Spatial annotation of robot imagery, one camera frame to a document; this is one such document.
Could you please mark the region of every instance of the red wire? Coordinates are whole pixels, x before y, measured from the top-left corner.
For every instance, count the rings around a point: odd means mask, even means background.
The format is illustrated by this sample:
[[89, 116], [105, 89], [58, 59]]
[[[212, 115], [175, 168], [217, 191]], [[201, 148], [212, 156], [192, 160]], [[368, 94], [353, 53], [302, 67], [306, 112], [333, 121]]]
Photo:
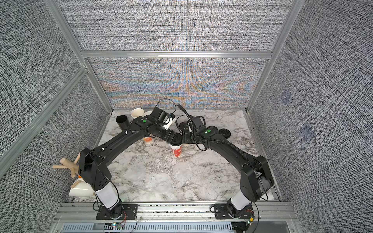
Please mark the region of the red wire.
[[124, 216], [124, 219], [123, 219], [123, 221], [122, 221], [122, 222], [121, 222], [120, 224], [122, 224], [122, 223], [124, 222], [124, 225], [126, 225], [126, 218], [127, 218], [127, 214], [126, 214], [126, 212], [125, 212], [125, 211], [124, 211], [123, 213], [125, 214], [125, 216]]

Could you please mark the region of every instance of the mounting plate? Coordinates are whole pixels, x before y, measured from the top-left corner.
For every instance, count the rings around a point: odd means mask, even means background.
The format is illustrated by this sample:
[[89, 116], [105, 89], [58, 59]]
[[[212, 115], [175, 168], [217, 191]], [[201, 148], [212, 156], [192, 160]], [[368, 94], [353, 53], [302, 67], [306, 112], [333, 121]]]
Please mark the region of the mounting plate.
[[254, 216], [253, 207], [251, 204], [244, 207], [244, 213], [239, 218], [232, 218], [230, 216], [228, 213], [227, 204], [215, 204], [214, 212], [216, 219], [250, 219]]
[[[126, 212], [127, 217], [126, 220], [135, 220], [136, 219], [136, 214], [137, 214], [137, 204], [123, 204], [122, 205], [123, 211]], [[116, 220], [123, 220], [125, 215], [123, 214]], [[113, 220], [110, 218], [110, 215], [102, 209], [102, 211], [99, 211], [96, 216], [97, 220]]]

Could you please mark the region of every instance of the ventilation grille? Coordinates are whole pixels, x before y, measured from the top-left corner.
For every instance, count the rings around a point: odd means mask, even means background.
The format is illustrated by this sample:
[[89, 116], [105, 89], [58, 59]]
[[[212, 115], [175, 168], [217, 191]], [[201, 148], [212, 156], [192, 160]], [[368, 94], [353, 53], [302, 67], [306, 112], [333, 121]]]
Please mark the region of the ventilation grille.
[[[122, 230], [113, 230], [103, 223], [65, 223], [62, 233], [67, 232], [131, 232], [136, 223], [126, 223]], [[141, 232], [232, 232], [230, 222], [216, 223], [138, 223], [136, 233]]]

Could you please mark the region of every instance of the paper cup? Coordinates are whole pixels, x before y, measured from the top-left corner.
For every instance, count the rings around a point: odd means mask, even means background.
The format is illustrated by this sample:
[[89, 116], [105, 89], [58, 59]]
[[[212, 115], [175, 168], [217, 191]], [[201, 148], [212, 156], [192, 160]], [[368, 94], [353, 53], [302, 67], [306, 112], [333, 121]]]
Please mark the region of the paper cup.
[[89, 184], [87, 184], [82, 178], [77, 179], [75, 182], [77, 182], [78, 180], [81, 180], [82, 182], [77, 184], [74, 188], [70, 189], [69, 196], [76, 196], [76, 197], [93, 196], [94, 195], [93, 188]]
[[181, 144], [180, 146], [170, 145], [170, 147], [171, 147], [172, 154], [175, 157], [180, 157], [181, 156], [181, 149], [183, 148], [183, 144]]
[[131, 117], [133, 119], [138, 118], [139, 116], [142, 116], [144, 114], [144, 110], [142, 108], [135, 108], [131, 111]]
[[142, 116], [150, 115], [153, 111], [147, 111]]
[[[146, 115], [150, 115], [153, 111], [147, 111], [145, 112], [142, 116], [146, 116]], [[146, 137], [146, 138], [142, 138], [145, 142], [145, 144], [151, 144], [153, 142], [153, 138], [152, 137]]]

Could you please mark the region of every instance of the textured gray wall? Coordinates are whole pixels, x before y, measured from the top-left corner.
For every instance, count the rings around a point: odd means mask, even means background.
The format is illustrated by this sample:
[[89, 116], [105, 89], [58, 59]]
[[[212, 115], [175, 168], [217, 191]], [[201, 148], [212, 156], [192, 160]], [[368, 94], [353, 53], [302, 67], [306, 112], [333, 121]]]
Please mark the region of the textured gray wall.
[[[0, 156], [80, 68], [42, 0], [1, 1]], [[53, 169], [93, 146], [106, 110], [86, 77], [0, 179], [0, 232], [48, 232], [71, 173]]]
[[89, 62], [114, 108], [152, 108], [161, 98], [186, 108], [245, 108], [266, 60], [92, 58]]
[[61, 202], [68, 201], [70, 170], [52, 169], [92, 148], [107, 112], [87, 77], [76, 85], [0, 179], [0, 232], [48, 232]]
[[0, 157], [80, 68], [42, 0], [0, 2]]
[[373, 5], [307, 0], [252, 115], [305, 232], [372, 232]]
[[83, 50], [271, 51], [292, 0], [57, 0]]

